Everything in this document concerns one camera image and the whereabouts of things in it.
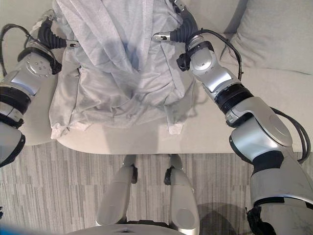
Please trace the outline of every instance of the black cable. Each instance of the black cable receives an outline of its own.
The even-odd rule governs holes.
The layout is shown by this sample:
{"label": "black cable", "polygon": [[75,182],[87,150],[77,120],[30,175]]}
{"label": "black cable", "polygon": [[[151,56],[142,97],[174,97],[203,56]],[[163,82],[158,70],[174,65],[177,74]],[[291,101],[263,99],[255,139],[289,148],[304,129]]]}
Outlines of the black cable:
{"label": "black cable", "polygon": [[238,61],[238,80],[241,81],[241,76],[244,72],[242,72],[242,60],[241,60],[241,55],[240,53],[236,50],[236,48],[233,46],[233,44],[225,37],[223,37],[221,34],[217,33],[217,32],[214,32],[212,30],[209,30],[209,29],[201,29],[193,34],[191,34],[191,36],[188,38],[186,44],[185,44],[185,51],[188,51],[188,46],[189,46],[189,43],[191,41],[191,39],[199,34],[202,34],[202,33],[210,33],[210,34],[213,34],[214,36],[218,37],[220,40],[222,40],[229,48],[231,48],[235,55],[236,55],[236,58],[237,58],[237,61]]}
{"label": "black cable", "polygon": [[309,156],[311,153],[311,142],[310,142],[310,138],[308,136],[308,133],[306,132],[306,130],[304,129],[304,127],[297,122],[295,119],[293,119],[292,117],[288,116],[287,114],[284,114],[283,112],[274,109],[271,107],[271,109],[278,115],[287,118],[296,128],[300,139],[301,139],[301,145],[302,145],[302,158],[298,160],[298,162],[301,164],[303,163]]}
{"label": "black cable", "polygon": [[5,36],[5,34],[7,33],[7,31],[9,31],[10,29],[12,28],[18,28],[20,30],[22,30],[25,35],[26,35],[26,40],[24,42],[24,48],[26,48],[26,44],[28,42],[29,39],[37,42],[39,45],[41,45],[42,47],[44,47],[52,56],[53,58],[53,64],[54,64],[54,67],[56,66],[56,58],[54,56],[54,54],[52,53],[52,51],[47,47],[45,46],[44,44],[42,44],[40,41],[38,41],[37,39],[33,38],[30,33],[27,31],[27,29],[25,29],[24,27],[20,26],[20,25],[16,25],[16,24],[11,24],[11,23],[8,23],[6,24],[2,30],[1,30],[1,34],[0,34],[0,65],[2,67],[2,74],[3,76],[5,77],[7,75],[7,72],[6,72],[6,69],[5,69],[5,66],[4,66],[4,59],[3,59],[3,51],[2,51],[2,42],[3,42],[3,38]]}

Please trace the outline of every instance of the robotic arm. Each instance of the robotic arm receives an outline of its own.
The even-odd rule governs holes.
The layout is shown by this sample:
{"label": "robotic arm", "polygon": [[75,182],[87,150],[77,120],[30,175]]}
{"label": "robotic arm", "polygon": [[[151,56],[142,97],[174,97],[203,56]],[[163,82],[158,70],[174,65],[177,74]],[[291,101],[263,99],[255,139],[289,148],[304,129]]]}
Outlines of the robotic arm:
{"label": "robotic arm", "polygon": [[[172,2],[187,11],[179,0]],[[253,209],[247,212],[251,230],[256,235],[313,234],[313,181],[294,158],[290,132],[261,98],[242,85],[241,67],[238,79],[219,64],[211,43],[201,35],[211,31],[195,31],[196,26],[189,26],[190,37],[180,40],[186,43],[186,53],[177,63],[202,83],[227,125],[235,128],[229,137],[232,149],[254,166]],[[154,39],[178,41],[171,32],[157,33]]]}
{"label": "robotic arm", "polygon": [[3,66],[1,51],[4,79],[0,82],[0,167],[13,162],[22,150],[25,136],[18,128],[23,124],[23,114],[42,82],[53,79],[52,76],[62,68],[51,49],[79,46],[77,41],[59,38],[51,32],[54,17],[53,10],[45,12],[31,34],[14,24],[7,24],[1,31],[1,44],[4,34],[14,27],[23,30],[27,40],[18,56],[18,64],[9,74]]}

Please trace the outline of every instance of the sofa backrest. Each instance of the sofa backrest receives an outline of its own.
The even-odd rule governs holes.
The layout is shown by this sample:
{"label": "sofa backrest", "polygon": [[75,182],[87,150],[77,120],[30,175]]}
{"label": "sofa backrest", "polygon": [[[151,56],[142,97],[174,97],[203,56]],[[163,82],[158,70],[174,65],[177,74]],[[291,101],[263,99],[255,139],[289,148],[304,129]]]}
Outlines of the sofa backrest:
{"label": "sofa backrest", "polygon": [[182,0],[198,27],[219,33],[235,33],[248,0]]}

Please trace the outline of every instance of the floor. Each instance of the floor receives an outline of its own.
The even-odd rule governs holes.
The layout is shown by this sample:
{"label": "floor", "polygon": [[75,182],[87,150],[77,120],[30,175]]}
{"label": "floor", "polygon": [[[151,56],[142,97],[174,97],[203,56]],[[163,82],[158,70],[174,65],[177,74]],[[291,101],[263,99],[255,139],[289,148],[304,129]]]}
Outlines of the floor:
{"label": "floor", "polygon": [[[1,222],[53,233],[94,226],[103,192],[124,156],[77,152],[55,142],[26,147],[0,169]],[[252,167],[235,154],[181,154],[201,218],[201,234],[247,235]],[[140,155],[127,217],[168,221],[167,155]],[[313,158],[303,164],[313,177]]]}

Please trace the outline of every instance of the sofa cushion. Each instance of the sofa cushion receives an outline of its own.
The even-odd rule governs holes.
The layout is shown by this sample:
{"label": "sofa cushion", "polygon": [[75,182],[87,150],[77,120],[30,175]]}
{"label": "sofa cushion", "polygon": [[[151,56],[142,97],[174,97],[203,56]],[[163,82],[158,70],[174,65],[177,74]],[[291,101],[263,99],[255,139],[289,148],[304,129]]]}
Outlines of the sofa cushion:
{"label": "sofa cushion", "polygon": [[[312,0],[250,0],[231,42],[246,66],[313,74],[312,12]],[[222,61],[236,59],[226,49]]]}
{"label": "sofa cushion", "polygon": [[248,0],[183,0],[199,28],[235,33]]}

